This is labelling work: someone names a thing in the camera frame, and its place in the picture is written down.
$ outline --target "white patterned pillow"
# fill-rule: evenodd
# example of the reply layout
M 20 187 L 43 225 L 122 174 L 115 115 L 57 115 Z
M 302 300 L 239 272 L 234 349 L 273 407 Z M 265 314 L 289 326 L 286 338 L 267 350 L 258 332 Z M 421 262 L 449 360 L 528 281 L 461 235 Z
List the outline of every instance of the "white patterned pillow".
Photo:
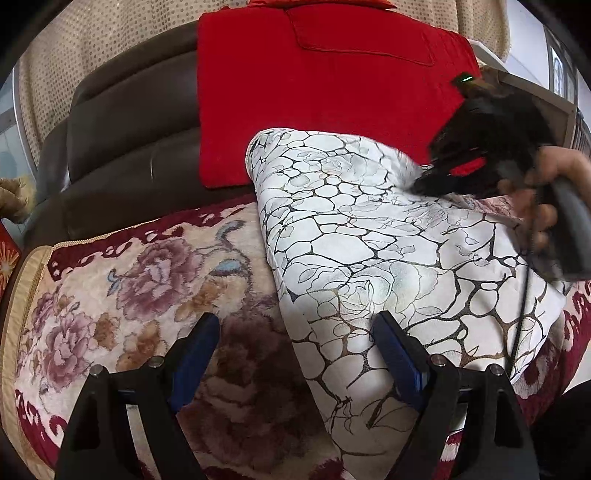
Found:
M 389 310 L 455 365 L 503 364 L 527 272 L 515 222 L 406 193 L 419 167 L 359 136 L 267 130 L 246 167 L 281 313 L 326 428 L 356 480 L 384 478 L 415 414 L 392 395 L 372 316 Z M 564 302 L 532 275 L 513 380 Z

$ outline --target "black cable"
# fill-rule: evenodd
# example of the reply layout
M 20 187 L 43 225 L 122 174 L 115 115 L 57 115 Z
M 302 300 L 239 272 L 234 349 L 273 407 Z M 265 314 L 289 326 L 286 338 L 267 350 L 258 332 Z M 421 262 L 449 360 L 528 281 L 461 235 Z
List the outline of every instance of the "black cable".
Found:
M 531 277 L 531 265 L 532 255 L 534 250 L 534 237 L 535 237 L 535 224 L 537 222 L 537 211 L 538 211 L 538 198 L 540 198 L 540 188 L 537 188 L 534 194 L 534 217 L 531 221 L 530 229 L 527 233 L 527 249 L 525 251 L 525 262 L 527 263 L 527 271 L 525 272 L 525 280 L 523 282 L 523 289 L 521 292 L 521 306 L 519 307 L 519 315 L 517 317 L 517 331 L 515 332 L 515 339 L 513 341 L 513 347 L 511 348 L 511 355 L 507 361 L 505 371 L 507 376 L 511 378 L 511 372 L 515 366 L 517 360 L 517 350 L 519 349 L 519 343 L 521 342 L 521 331 L 523 330 L 523 324 L 525 321 L 525 307 L 527 305 L 527 293 L 530 288 L 530 277 Z

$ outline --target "blue gripper pad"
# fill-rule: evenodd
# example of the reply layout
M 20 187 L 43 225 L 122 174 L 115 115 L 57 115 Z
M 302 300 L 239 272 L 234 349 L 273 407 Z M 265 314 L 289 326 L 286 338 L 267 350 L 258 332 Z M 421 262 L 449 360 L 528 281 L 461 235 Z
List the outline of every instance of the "blue gripper pad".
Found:
M 173 375 L 173 390 L 168 404 L 174 413 L 193 400 L 219 339 L 219 320 L 213 314 L 204 315 L 194 327 L 194 332 L 189 334 L 183 359 Z
M 394 379 L 399 399 L 415 410 L 422 411 L 426 403 L 424 389 L 428 382 L 428 369 L 426 365 L 417 368 L 398 338 L 398 335 L 406 333 L 397 323 L 395 327 L 389 325 L 384 314 L 390 315 L 388 312 L 382 312 L 374 318 L 374 342 Z M 390 318 L 391 322 L 395 322 L 391 315 Z

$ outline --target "screw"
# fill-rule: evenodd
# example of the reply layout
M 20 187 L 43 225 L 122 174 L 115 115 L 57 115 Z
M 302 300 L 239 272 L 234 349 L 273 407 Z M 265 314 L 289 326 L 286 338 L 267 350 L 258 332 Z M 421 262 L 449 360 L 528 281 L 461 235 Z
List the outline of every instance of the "screw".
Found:
M 150 358 L 150 360 L 148 360 L 148 366 L 150 368 L 158 368 L 161 367 L 162 365 L 164 365 L 164 357 L 163 356 L 153 356 L 152 358 Z
M 93 377 L 98 377 L 104 369 L 105 369 L 105 367 L 103 367 L 102 365 L 99 365 L 99 364 L 93 365 L 92 367 L 90 367 L 90 374 Z
M 443 367 L 447 364 L 447 358 L 445 358 L 445 356 L 440 353 L 434 353 L 431 356 L 431 362 L 436 367 Z
M 505 369 L 498 364 L 492 364 L 491 365 L 491 372 L 493 373 L 493 375 L 500 377 L 502 374 L 505 373 Z

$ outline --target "beige dotted curtain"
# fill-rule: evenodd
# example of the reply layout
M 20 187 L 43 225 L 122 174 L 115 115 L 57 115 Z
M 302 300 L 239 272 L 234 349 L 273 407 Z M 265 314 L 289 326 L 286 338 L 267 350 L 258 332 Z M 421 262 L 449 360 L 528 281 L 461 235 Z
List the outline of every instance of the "beige dotted curtain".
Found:
M 506 0 L 391 0 L 398 12 L 434 27 L 478 40 L 497 57 L 509 56 Z
M 36 164 L 43 141 L 70 111 L 80 81 L 117 54 L 223 6 L 248 0 L 74 0 L 21 57 L 20 99 Z M 483 42 L 505 60 L 505 0 L 393 0 L 398 11 Z
M 70 112 L 90 72 L 165 30 L 248 0 L 74 0 L 36 38 L 19 63 L 25 133 L 36 164 L 43 141 Z

